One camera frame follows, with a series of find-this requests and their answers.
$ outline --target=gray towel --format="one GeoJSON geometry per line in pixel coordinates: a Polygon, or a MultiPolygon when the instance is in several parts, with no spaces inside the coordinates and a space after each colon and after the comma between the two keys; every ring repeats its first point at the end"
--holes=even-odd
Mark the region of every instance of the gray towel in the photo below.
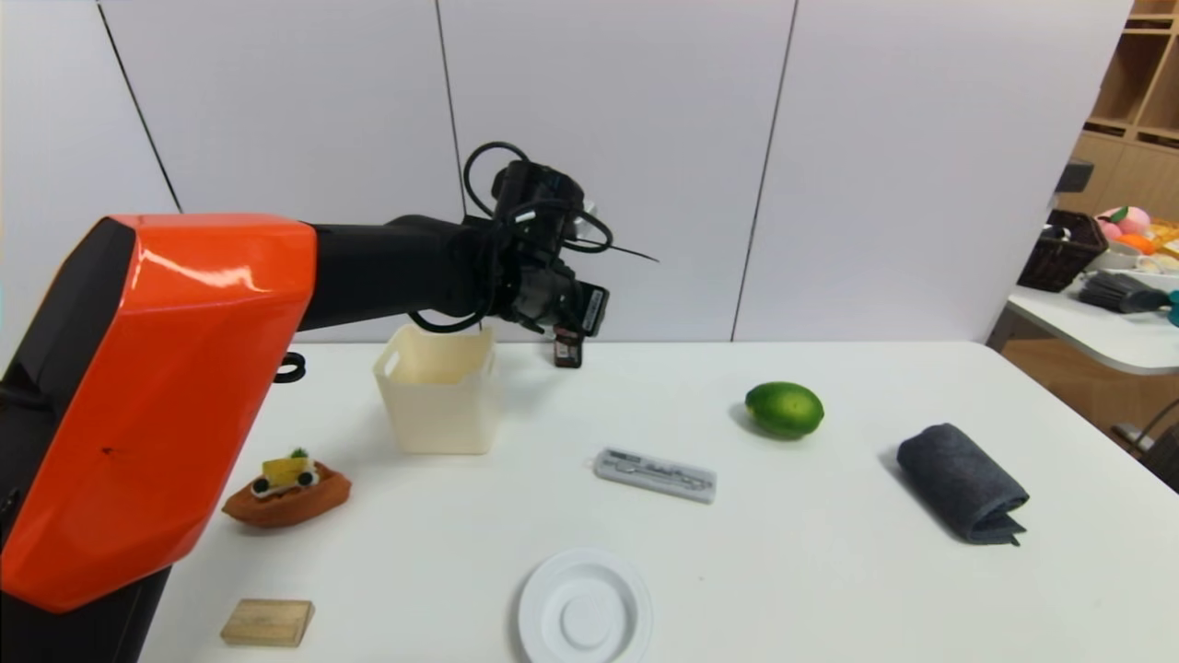
{"type": "Polygon", "coordinates": [[[896,461],[921,497],[973,544],[1020,545],[1026,532],[1007,514],[1028,494],[974,440],[950,424],[930,426],[901,444],[896,461]]]}

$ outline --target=shelf compartment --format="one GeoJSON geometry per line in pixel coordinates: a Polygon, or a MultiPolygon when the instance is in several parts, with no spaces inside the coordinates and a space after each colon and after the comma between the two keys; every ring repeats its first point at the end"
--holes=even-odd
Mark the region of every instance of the shelf compartment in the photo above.
{"type": "Polygon", "coordinates": [[[1179,0],[1134,0],[1131,14],[1174,14],[1179,11],[1179,0]]]}
{"type": "Polygon", "coordinates": [[[1099,118],[1089,118],[1089,122],[1085,123],[1081,127],[1089,133],[1100,133],[1101,136],[1113,136],[1115,138],[1121,138],[1126,136],[1126,127],[1119,126],[1115,123],[1109,123],[1099,118]]]}
{"type": "Polygon", "coordinates": [[[1155,32],[1161,34],[1171,29],[1171,26],[1174,25],[1174,17],[1170,15],[1152,17],[1144,14],[1139,17],[1129,17],[1129,19],[1126,20],[1126,32],[1134,34],[1142,33],[1142,31],[1150,31],[1146,32],[1146,34],[1155,32]]]}
{"type": "Polygon", "coordinates": [[[1150,129],[1144,129],[1138,132],[1138,142],[1179,151],[1179,132],[1152,131],[1150,129]]]}
{"type": "Polygon", "coordinates": [[[1133,122],[1170,39],[1166,34],[1122,34],[1091,114],[1115,122],[1133,122]]]}
{"type": "Polygon", "coordinates": [[[1144,131],[1179,132],[1179,38],[1167,50],[1138,124],[1144,131]]]}

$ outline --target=black ring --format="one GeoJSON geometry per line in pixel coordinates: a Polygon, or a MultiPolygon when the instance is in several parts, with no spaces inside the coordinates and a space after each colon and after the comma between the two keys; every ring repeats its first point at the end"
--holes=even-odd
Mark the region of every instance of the black ring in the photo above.
{"type": "Polygon", "coordinates": [[[278,365],[279,369],[294,366],[294,370],[286,370],[275,374],[275,385],[288,385],[290,382],[298,382],[307,375],[307,359],[298,353],[286,353],[283,356],[283,362],[278,365]]]}

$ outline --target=white plate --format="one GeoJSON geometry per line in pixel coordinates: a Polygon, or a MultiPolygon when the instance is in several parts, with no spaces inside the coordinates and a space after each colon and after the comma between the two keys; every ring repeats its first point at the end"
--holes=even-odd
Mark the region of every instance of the white plate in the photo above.
{"type": "Polygon", "coordinates": [[[638,571],[606,551],[580,547],[533,571],[516,619],[532,663],[637,663],[654,616],[638,571]]]}

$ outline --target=green lime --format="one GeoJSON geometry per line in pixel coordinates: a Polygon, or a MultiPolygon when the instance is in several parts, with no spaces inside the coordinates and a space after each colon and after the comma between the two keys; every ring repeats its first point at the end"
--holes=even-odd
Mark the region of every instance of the green lime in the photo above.
{"type": "Polygon", "coordinates": [[[823,421],[823,401],[793,382],[766,382],[745,394],[745,409],[758,426],[775,435],[801,438],[823,421]]]}

